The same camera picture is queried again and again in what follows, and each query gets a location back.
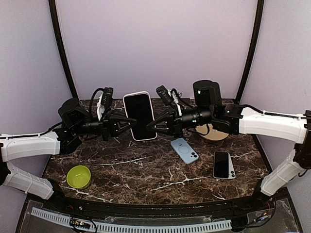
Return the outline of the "black screen phone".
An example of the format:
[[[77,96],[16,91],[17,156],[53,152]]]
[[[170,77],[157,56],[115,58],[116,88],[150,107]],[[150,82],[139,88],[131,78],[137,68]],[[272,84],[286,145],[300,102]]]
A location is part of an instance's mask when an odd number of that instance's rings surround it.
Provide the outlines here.
[[[229,157],[227,152],[214,153],[213,177],[218,179],[229,178]]]

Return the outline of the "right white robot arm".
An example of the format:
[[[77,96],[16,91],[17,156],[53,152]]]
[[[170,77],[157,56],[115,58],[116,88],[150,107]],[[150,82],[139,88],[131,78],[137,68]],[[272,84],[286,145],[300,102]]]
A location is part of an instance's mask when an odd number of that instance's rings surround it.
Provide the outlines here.
[[[248,207],[259,210],[267,197],[291,181],[300,172],[311,168],[311,113],[283,114],[259,110],[251,105],[222,104],[217,82],[200,80],[193,83],[195,106],[178,111],[174,99],[164,86],[156,89],[169,110],[147,125],[147,129],[175,137],[183,130],[212,125],[213,129],[227,134],[258,134],[293,141],[290,155],[269,175],[259,182],[255,195],[248,199]]]

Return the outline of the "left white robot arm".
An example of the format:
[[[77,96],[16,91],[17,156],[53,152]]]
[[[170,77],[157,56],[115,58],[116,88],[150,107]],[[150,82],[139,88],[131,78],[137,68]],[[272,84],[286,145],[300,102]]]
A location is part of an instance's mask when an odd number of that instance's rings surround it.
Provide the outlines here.
[[[49,203],[57,211],[69,207],[68,200],[57,182],[37,177],[17,168],[11,163],[17,158],[37,155],[63,155],[73,153],[82,143],[81,136],[101,136],[103,140],[119,136],[134,127],[135,119],[113,113],[109,106],[99,105],[103,110],[96,119],[85,110],[78,99],[64,102],[58,113],[62,121],[44,133],[9,135],[0,137],[0,184],[25,193],[36,195]]]

